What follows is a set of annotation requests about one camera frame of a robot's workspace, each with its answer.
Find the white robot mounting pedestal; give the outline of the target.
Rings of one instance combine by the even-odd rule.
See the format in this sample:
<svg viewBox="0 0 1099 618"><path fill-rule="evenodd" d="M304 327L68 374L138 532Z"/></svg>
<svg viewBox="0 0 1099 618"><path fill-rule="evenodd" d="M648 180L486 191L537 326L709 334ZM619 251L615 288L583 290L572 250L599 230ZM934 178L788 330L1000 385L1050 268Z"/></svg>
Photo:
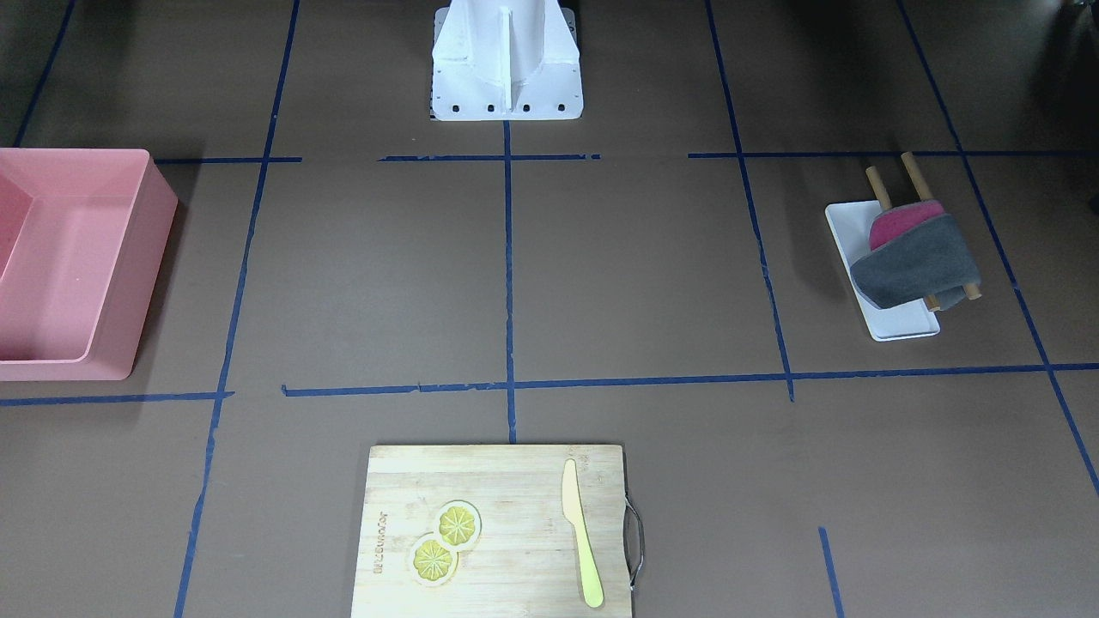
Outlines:
<svg viewBox="0 0 1099 618"><path fill-rule="evenodd" d="M436 10L429 112L443 122L557 121L584 111L580 36L558 1Z"/></svg>

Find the lemon slice lower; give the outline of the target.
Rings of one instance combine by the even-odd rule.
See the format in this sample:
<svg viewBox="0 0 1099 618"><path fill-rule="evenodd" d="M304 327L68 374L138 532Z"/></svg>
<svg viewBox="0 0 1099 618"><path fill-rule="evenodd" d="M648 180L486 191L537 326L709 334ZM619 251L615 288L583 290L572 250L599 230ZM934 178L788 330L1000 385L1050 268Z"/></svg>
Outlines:
<svg viewBox="0 0 1099 618"><path fill-rule="evenodd" d="M454 578L459 566L459 552L451 548L437 533L417 539L407 559L411 576L420 586L437 587Z"/></svg>

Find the wooden cutting board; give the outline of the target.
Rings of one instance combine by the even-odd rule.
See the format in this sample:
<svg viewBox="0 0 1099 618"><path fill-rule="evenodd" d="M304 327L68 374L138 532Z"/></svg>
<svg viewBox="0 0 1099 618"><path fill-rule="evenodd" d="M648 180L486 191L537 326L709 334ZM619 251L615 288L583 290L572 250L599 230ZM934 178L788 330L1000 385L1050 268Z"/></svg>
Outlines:
<svg viewBox="0 0 1099 618"><path fill-rule="evenodd" d="M576 462L604 605L588 608L562 466ZM451 500L482 517L448 583L420 586L407 559ZM625 457L619 445L375 445L362 504L353 617L631 617Z"/></svg>

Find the white towel rack tray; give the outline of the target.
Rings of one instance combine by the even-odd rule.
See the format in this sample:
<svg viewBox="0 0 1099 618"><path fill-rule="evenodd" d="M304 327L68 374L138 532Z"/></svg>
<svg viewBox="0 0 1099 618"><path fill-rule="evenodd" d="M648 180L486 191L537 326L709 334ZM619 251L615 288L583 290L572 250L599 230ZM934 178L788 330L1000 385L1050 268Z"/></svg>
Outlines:
<svg viewBox="0 0 1099 618"><path fill-rule="evenodd" d="M869 231L876 216L882 214L877 200L832 203L824 210L829 231L835 239L841 263L847 272L847 279L855 299L859 304L864 322L872 340L876 342L900 341L936 336L941 331L939 318L926 309L921 300L914 300L890 309L873 305L857 288L851 267L856 261L867 257Z"/></svg>

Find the pink plastic bin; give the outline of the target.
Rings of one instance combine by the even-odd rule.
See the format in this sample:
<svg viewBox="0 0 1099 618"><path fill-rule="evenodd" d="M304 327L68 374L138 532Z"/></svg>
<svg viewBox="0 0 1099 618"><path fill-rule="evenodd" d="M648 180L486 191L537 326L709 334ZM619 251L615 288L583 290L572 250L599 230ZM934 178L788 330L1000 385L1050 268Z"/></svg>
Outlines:
<svg viewBox="0 0 1099 618"><path fill-rule="evenodd" d="M134 367L179 200L145 148L3 148L1 375Z"/></svg>

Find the lemon slice upper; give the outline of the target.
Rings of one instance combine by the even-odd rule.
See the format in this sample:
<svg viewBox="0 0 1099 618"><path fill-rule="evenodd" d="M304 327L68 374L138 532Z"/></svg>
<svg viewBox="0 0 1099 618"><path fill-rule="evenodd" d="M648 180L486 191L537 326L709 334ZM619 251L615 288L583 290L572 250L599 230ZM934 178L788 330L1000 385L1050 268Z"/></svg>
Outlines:
<svg viewBox="0 0 1099 618"><path fill-rule="evenodd" d="M439 543L448 550L468 551L482 536L482 516L469 501L451 500L437 509L434 532Z"/></svg>

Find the wooden rack rod outer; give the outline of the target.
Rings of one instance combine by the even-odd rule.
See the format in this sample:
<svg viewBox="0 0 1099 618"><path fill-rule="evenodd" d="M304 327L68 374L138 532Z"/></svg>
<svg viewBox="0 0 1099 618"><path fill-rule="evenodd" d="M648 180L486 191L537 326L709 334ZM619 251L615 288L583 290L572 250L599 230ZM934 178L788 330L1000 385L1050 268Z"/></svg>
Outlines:
<svg viewBox="0 0 1099 618"><path fill-rule="evenodd" d="M919 163L914 153L910 151L903 152L902 164L904 165L907 176L909 176L910 181L914 185L919 199L922 201L933 200L934 195L931 192L930 186L926 183L926 179L924 179L921 168L919 168ZM964 290L967 300L976 300L983 296L977 282L965 284L962 286L962 290ZM926 306L926 310L929 310L929 312L939 312L939 310L942 309L942 304L939 301L939 297L934 296L934 294L930 294L930 296L924 297L924 306Z"/></svg>

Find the grey and magenta cloth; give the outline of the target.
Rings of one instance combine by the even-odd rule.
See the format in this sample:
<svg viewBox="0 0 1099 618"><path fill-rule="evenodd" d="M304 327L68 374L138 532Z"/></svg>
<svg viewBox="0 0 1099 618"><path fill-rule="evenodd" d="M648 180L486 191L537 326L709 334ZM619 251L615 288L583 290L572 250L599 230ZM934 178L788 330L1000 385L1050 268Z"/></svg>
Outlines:
<svg viewBox="0 0 1099 618"><path fill-rule="evenodd" d="M947 310L981 285L981 272L954 216L931 199L872 219L869 253L851 266L857 293L878 309L933 296Z"/></svg>

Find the wooden rack rod inner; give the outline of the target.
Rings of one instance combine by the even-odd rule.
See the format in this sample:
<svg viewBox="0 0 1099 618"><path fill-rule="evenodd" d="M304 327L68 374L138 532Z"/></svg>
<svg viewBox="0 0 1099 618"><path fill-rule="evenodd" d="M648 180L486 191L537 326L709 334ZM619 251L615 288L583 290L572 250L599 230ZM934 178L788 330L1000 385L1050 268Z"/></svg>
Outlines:
<svg viewBox="0 0 1099 618"><path fill-rule="evenodd" d="M869 185L872 185L872 192L874 192L875 198L878 200L882 212L890 211L892 208L892 202L890 200L890 195L888 195L886 186L882 183L882 176L876 168L876 166L868 166L865 169L866 177ZM924 306L929 312L939 312L941 306L939 305L939 298L934 294L929 294L929 296L923 298Z"/></svg>

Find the wooden rack rod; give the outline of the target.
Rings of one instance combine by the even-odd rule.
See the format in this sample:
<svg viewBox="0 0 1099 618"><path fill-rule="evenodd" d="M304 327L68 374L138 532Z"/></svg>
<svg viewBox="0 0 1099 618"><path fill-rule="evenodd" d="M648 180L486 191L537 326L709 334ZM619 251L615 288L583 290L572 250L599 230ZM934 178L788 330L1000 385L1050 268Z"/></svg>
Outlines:
<svg viewBox="0 0 1099 618"><path fill-rule="evenodd" d="M869 185L872 185L872 192L874 192L875 198L878 200L882 212L890 211L892 208L892 202L890 200L890 195L888 195L886 186L882 183L882 176L876 168L876 166L868 166L865 169L866 177ZM934 294L929 294L929 296L923 298L924 306L929 312L939 312L941 306L939 305L939 298Z"/></svg>
<svg viewBox="0 0 1099 618"><path fill-rule="evenodd" d="M933 200L934 195L931 192L930 186L926 183L926 179L924 179L921 168L919 168L919 163L914 153L910 151L903 152L902 164L904 165L907 176L909 176L910 181L914 185L919 199L922 201ZM962 290L964 290L967 300L976 300L983 296L977 282L965 284L962 286ZM930 296L924 297L924 306L926 306L926 310L929 310L929 312L939 312L939 310L942 309L942 304L939 301L939 297L934 296L934 294L930 294Z"/></svg>

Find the lemon slice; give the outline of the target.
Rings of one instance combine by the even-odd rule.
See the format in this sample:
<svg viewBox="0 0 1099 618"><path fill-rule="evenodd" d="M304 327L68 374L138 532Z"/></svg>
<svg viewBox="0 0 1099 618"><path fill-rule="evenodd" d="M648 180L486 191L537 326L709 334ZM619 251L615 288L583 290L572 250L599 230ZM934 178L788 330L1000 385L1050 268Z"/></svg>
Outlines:
<svg viewBox="0 0 1099 618"><path fill-rule="evenodd" d="M437 587L454 578L459 566L459 552L451 548L437 533L417 539L407 559L411 576L420 586Z"/></svg>
<svg viewBox="0 0 1099 618"><path fill-rule="evenodd" d="M482 536L482 516L469 501L451 500L437 509L434 532L439 543L448 550L468 551Z"/></svg>

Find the yellow plastic knife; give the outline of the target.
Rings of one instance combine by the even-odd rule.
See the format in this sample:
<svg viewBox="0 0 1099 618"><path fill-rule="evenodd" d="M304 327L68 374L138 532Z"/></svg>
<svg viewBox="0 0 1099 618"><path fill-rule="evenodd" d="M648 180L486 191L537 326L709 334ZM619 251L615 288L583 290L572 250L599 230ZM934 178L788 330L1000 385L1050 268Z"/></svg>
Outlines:
<svg viewBox="0 0 1099 618"><path fill-rule="evenodd" d="M592 543L588 536L580 496L580 478L574 460L566 460L562 465L560 492L562 514L574 531L584 603L588 608L600 608L604 605L604 591L597 562L593 560Z"/></svg>

